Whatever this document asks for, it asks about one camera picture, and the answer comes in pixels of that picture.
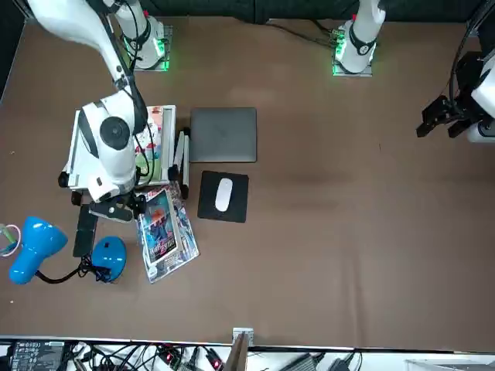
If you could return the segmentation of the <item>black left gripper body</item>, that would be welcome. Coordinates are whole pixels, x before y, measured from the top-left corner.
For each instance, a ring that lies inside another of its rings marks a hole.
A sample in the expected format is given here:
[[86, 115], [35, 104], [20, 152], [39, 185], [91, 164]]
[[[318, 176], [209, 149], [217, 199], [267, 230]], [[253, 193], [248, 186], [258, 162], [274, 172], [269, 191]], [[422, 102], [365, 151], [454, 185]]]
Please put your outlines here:
[[456, 82], [459, 92], [449, 95], [449, 99], [453, 102], [448, 103], [448, 122], [458, 120], [479, 122], [483, 119], [482, 109], [471, 96], [480, 78], [482, 68], [481, 52], [465, 52], [454, 63], [452, 81]]

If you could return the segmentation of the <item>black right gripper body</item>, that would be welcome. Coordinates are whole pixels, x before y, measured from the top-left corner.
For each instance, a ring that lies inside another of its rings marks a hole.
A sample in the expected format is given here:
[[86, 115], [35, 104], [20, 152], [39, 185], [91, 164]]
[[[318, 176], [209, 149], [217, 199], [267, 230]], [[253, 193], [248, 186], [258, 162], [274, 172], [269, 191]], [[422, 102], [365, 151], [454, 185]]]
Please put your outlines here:
[[118, 205], [133, 217], [139, 217], [145, 213], [147, 201], [144, 194], [130, 191], [118, 197]]

